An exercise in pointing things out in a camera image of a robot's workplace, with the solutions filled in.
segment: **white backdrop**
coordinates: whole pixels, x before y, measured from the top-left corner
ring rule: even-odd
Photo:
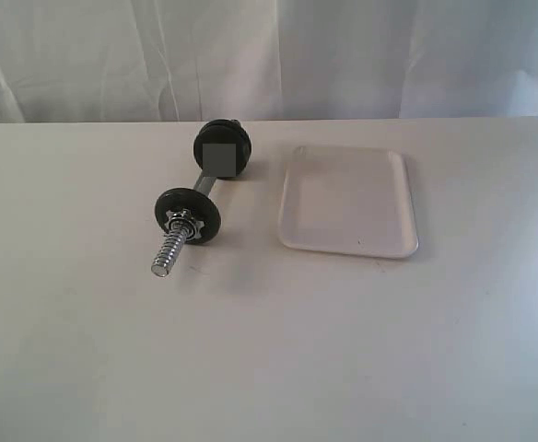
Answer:
[[[0,122],[538,115],[538,0],[0,0]]]

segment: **white curtain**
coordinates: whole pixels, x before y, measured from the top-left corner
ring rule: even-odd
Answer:
[[[538,115],[538,0],[0,0],[0,122]]]

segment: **dumbbell handle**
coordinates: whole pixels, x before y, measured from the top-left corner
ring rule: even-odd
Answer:
[[[216,182],[216,180],[216,177],[206,177],[206,175],[204,175],[204,173],[202,172],[199,174],[199,177],[197,178],[193,189],[207,196],[210,194],[212,187],[214,187],[214,183]]]

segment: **dumbbell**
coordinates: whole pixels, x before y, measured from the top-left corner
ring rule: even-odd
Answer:
[[[217,178],[229,180],[246,168],[251,139],[237,120],[213,120],[195,137],[193,156],[202,169],[193,188],[170,189],[155,203],[165,240],[150,269],[161,278],[170,273],[184,244],[204,244],[217,235],[222,221],[207,195]]]

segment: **white table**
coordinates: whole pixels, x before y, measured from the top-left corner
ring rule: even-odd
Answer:
[[[153,204],[201,123],[0,125],[0,441],[538,440],[538,120],[244,125],[166,279]],[[407,155],[413,258],[278,242],[313,144]]]

